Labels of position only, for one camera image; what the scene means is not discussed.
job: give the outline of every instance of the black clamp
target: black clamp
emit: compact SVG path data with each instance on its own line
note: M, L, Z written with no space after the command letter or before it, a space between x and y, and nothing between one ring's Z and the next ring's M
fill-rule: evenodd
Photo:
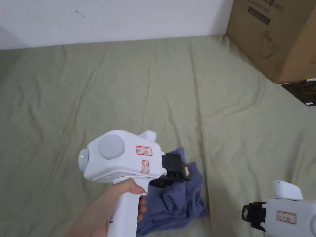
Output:
M162 167L167 170L166 176L161 176L149 182L149 185L164 188L171 185L173 182L183 183L184 181L191 181L192 174L188 165L181 160L181 155L166 153L161 156Z

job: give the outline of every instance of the human hand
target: human hand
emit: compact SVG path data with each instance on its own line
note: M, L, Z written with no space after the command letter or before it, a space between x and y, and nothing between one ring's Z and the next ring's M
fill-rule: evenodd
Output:
M138 186L133 179L127 179L111 185L86 209L82 217L70 228L65 237L106 236L107 222L109 218L111 218L120 196L126 192L139 195L147 193L141 186ZM146 200L140 198L138 205L138 222L144 218L143 214L146 211Z

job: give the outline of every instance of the blue cloth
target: blue cloth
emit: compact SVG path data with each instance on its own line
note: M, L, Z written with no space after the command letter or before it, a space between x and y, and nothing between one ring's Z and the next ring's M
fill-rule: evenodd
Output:
M185 161L184 148L170 153L180 154ZM149 186L146 197L148 211L137 224L137 236L154 231L185 227L193 218L208 216L209 211L200 196L202 176L196 163L188 164L192 180L175 182L164 189Z

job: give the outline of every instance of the gray circular button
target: gray circular button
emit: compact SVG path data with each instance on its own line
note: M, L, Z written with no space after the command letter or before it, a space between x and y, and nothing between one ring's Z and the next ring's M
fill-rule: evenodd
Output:
M123 139L115 134L105 136L99 143L99 152L107 160L120 157L124 151Z

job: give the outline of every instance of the gripper handle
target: gripper handle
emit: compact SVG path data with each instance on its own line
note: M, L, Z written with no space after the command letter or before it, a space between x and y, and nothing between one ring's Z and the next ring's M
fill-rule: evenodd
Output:
M130 177L117 179L121 182ZM149 179L133 178L143 189L148 191ZM137 228L138 202L142 195L124 193L118 200L112 218L109 219L107 237L135 237Z

